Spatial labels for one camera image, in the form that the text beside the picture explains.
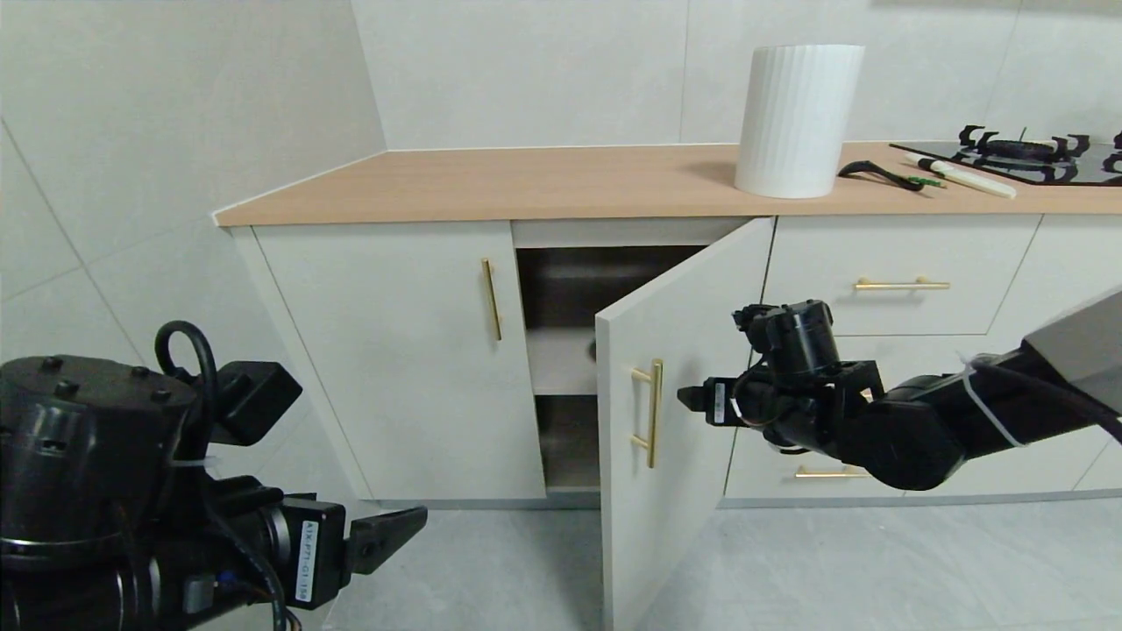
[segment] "open cabinet door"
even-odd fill
[[[735,431],[677,392],[746,368],[732,313],[760,301],[771,239],[754,219],[596,317],[608,631],[638,625],[724,493]]]

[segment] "white ribbed cylinder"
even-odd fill
[[[769,198],[834,190],[864,46],[756,48],[736,188]]]

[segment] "baseboard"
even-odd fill
[[[1015,502],[1055,502],[1063,500],[1097,500],[1122,497],[1122,488],[1104,491],[1065,491],[1059,493],[1018,493],[1009,495],[950,495],[923,497],[788,497],[741,499],[725,497],[718,509],[819,509],[858,506],[946,506],[955,504],[1010,504]],[[542,500],[383,500],[385,511],[396,511],[416,505],[433,511],[564,511],[599,510],[599,493],[551,493]]]

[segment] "screw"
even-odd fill
[[[79,384],[63,379],[55,384],[55,396],[74,396],[77,393]]]

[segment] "label sticker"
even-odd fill
[[[725,384],[717,383],[714,388],[712,422],[725,423]]]
[[[315,580],[315,546],[320,541],[320,522],[305,521],[300,529],[300,559],[296,563],[296,600],[312,602]]]

